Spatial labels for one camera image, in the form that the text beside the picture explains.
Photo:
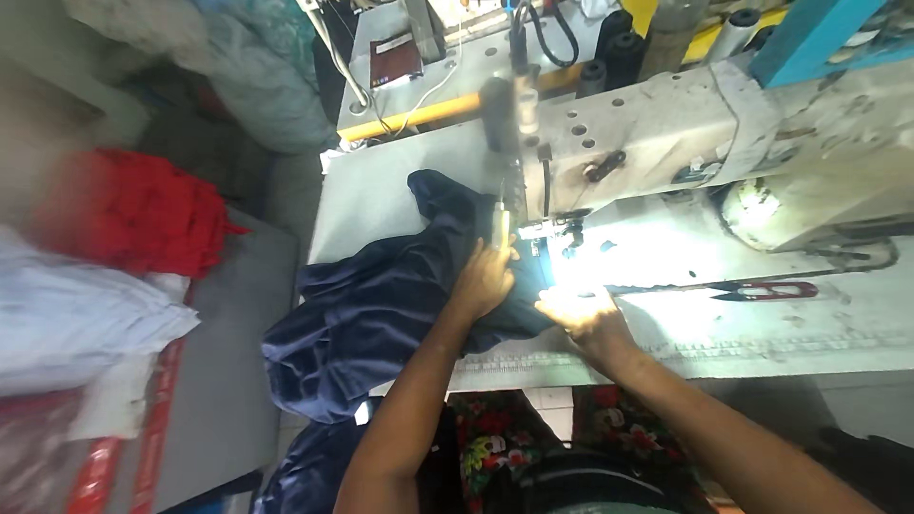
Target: floral print cloth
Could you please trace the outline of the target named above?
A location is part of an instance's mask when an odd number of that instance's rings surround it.
[[[631,395],[607,385],[575,387],[572,397],[575,448],[614,455],[658,484],[694,484],[679,443]],[[564,447],[522,391],[452,394],[448,404],[457,417],[463,496],[472,514],[483,511],[483,492],[503,466],[518,478]]]

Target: white cloth pile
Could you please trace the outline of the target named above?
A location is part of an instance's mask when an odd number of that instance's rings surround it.
[[[198,323],[195,310],[150,284],[39,251],[0,226],[0,396],[87,384]]]

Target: black cable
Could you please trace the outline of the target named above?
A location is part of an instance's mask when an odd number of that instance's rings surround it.
[[[543,163],[543,218],[549,217],[549,192],[552,189],[552,174],[549,161],[552,160],[552,145],[545,143],[537,147],[537,160]]]
[[[543,161],[543,218],[549,217],[549,190],[552,176],[549,174],[549,161]]]
[[[530,20],[533,21],[533,28],[537,32],[539,47],[543,49],[543,54],[547,57],[547,59],[551,60],[553,64],[560,68],[567,68],[578,62],[578,55],[580,53],[580,48],[578,47],[578,39],[574,37],[574,33],[571,32],[571,27],[569,27],[568,21],[565,20],[565,16],[562,15],[561,10],[558,9],[558,5],[553,5],[548,9],[548,11],[543,11],[543,14],[556,17],[558,26],[561,27],[562,32],[565,33],[565,36],[569,39],[569,43],[571,44],[571,60],[562,60],[557,58],[555,54],[552,53],[552,50],[550,50],[546,45],[546,39],[543,37],[543,27],[541,27],[539,24],[539,13],[537,13],[537,10],[532,5],[530,5],[530,0],[522,0],[522,2],[515,8],[515,17],[511,23],[511,29],[514,31],[519,31],[520,27],[524,26],[524,10],[530,13]]]

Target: red cloth pile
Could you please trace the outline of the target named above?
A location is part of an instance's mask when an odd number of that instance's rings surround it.
[[[122,150],[68,160],[33,214],[40,246],[137,275],[200,278],[226,234],[249,231],[229,222],[212,184]]]

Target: navy blue garment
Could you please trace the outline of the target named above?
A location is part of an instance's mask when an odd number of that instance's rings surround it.
[[[425,230],[299,272],[305,302],[262,345],[273,401],[284,410],[320,423],[350,418],[372,388],[397,377],[444,307],[476,238],[491,234],[493,197],[429,169],[410,174],[407,184],[430,221]],[[542,269],[528,243],[516,248],[515,288],[473,326],[467,353],[552,326],[533,307],[546,287]]]
[[[257,498],[254,514],[331,514],[352,454],[368,425],[311,423]]]

